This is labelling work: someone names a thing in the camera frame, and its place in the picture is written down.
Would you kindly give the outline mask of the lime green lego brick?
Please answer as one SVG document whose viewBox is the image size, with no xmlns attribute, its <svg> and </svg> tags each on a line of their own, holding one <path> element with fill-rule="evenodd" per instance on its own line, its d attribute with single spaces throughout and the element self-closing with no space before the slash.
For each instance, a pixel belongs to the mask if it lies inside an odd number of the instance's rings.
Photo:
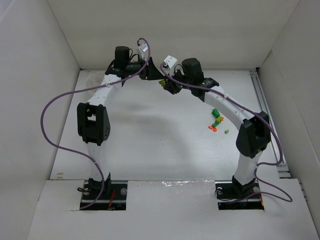
<svg viewBox="0 0 320 240">
<path fill-rule="evenodd" d="M 160 80 L 158 82 L 162 87 L 164 87 L 166 85 L 166 81 L 165 80 Z"/>
</svg>

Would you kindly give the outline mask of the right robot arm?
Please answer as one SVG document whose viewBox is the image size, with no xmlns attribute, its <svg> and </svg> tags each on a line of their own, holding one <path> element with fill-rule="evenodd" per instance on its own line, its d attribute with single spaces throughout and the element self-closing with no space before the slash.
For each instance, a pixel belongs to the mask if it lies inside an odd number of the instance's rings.
<svg viewBox="0 0 320 240">
<path fill-rule="evenodd" d="M 170 55 L 160 65 L 160 70 L 165 75 L 163 88 L 173 95 L 182 89 L 190 90 L 193 96 L 221 112 L 238 131 L 235 144 L 239 159 L 232 176 L 231 194 L 233 198 L 241 198 L 257 180 L 255 170 L 271 141 L 269 116 L 264 111 L 256 113 L 242 106 L 217 81 L 205 77 L 196 58 L 183 60 L 180 70 L 175 69 L 177 65 L 178 60 Z"/>
</svg>

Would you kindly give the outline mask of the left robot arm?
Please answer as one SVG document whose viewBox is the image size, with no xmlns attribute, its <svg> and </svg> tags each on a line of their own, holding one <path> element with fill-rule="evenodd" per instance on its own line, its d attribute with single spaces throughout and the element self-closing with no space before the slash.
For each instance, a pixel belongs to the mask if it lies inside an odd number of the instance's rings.
<svg viewBox="0 0 320 240">
<path fill-rule="evenodd" d="M 153 63 L 146 43 L 138 46 L 137 54 L 137 61 L 132 61 L 130 48 L 117 46 L 114 51 L 114 60 L 104 73 L 101 84 L 94 88 L 96 92 L 87 102 L 79 103 L 77 106 L 77 132 L 85 143 L 88 156 L 94 164 L 88 180 L 90 190 L 104 191 L 108 185 L 106 183 L 108 176 L 103 173 L 103 168 L 106 163 L 105 143 L 111 133 L 107 108 L 113 97 L 124 82 L 133 77 L 149 81 L 163 78 Z"/>
</svg>

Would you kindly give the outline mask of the white divided round container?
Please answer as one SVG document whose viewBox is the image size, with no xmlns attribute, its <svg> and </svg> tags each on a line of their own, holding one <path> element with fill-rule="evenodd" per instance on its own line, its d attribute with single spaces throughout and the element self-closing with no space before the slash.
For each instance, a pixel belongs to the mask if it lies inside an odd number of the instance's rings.
<svg viewBox="0 0 320 240">
<path fill-rule="evenodd" d="M 100 86 L 103 79 L 104 79 L 105 74 L 103 72 L 96 72 L 91 74 L 85 82 L 86 88 L 93 88 Z"/>
</svg>

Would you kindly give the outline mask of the dark green lego brick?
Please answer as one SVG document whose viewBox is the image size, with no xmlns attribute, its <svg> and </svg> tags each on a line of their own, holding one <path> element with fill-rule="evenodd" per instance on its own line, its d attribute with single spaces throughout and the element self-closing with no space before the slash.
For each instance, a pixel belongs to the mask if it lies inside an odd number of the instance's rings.
<svg viewBox="0 0 320 240">
<path fill-rule="evenodd" d="M 216 109 L 216 108 L 214 108 L 211 113 L 212 113 L 212 115 L 213 115 L 215 118 L 218 118 L 218 117 L 221 116 L 221 115 L 220 115 L 220 112 L 219 112 L 218 109 Z"/>
</svg>

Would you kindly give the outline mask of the dark green small lego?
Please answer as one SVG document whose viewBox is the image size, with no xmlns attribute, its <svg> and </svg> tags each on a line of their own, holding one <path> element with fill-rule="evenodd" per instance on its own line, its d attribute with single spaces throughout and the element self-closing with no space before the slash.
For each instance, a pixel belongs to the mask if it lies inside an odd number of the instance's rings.
<svg viewBox="0 0 320 240">
<path fill-rule="evenodd" d="M 211 125 L 213 128 L 216 128 L 222 121 L 224 120 L 224 117 L 218 116 L 214 123 Z"/>
</svg>

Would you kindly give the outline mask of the small orange lego pieces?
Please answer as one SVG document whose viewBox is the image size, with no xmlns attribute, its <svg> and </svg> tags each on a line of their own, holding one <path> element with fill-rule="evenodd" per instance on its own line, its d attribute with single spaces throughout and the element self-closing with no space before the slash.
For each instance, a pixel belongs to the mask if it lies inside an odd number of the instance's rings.
<svg viewBox="0 0 320 240">
<path fill-rule="evenodd" d="M 210 130 L 214 131 L 214 132 L 217 131 L 217 128 L 216 128 L 216 127 L 213 127 L 212 125 L 209 125 L 208 128 L 209 128 Z"/>
</svg>

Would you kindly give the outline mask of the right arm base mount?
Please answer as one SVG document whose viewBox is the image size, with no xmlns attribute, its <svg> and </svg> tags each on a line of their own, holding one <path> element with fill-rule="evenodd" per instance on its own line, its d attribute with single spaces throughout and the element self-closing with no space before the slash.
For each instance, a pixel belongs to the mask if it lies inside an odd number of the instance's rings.
<svg viewBox="0 0 320 240">
<path fill-rule="evenodd" d="M 264 210 L 264 204 L 259 192 L 258 182 L 254 182 L 247 189 L 238 193 L 231 181 L 216 181 L 214 195 L 217 198 L 219 210 Z"/>
</svg>

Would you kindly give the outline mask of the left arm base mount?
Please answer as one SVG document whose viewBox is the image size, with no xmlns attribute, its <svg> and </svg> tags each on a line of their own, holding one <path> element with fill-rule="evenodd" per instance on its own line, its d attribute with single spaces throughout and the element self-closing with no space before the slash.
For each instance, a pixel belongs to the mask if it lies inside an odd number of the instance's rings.
<svg viewBox="0 0 320 240">
<path fill-rule="evenodd" d="M 101 183 L 97 186 L 88 181 L 84 182 L 83 187 L 78 187 L 77 191 L 81 193 L 79 204 L 80 210 L 86 211 L 125 211 L 127 206 L 128 182 L 111 180 L 106 183 L 102 194 L 95 201 L 100 193 Z"/>
</svg>

